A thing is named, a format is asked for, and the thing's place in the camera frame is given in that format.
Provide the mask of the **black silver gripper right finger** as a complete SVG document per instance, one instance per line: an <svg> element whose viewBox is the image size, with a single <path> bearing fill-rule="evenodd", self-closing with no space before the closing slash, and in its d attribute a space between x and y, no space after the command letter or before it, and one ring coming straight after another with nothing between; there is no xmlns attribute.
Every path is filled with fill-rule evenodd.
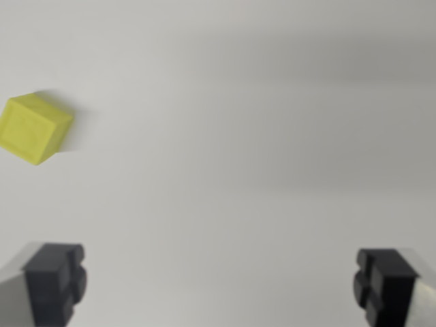
<svg viewBox="0 0 436 327"><path fill-rule="evenodd" d="M353 292L372 327L434 326L435 267L413 249L360 249Z"/></svg>

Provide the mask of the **black silver gripper left finger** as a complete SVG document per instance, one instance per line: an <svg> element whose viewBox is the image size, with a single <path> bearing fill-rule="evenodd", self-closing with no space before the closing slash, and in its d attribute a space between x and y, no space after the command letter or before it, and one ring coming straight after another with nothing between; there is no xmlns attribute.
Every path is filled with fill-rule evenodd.
<svg viewBox="0 0 436 327"><path fill-rule="evenodd" d="M1 266L2 326L67 326L83 299L81 244L30 242Z"/></svg>

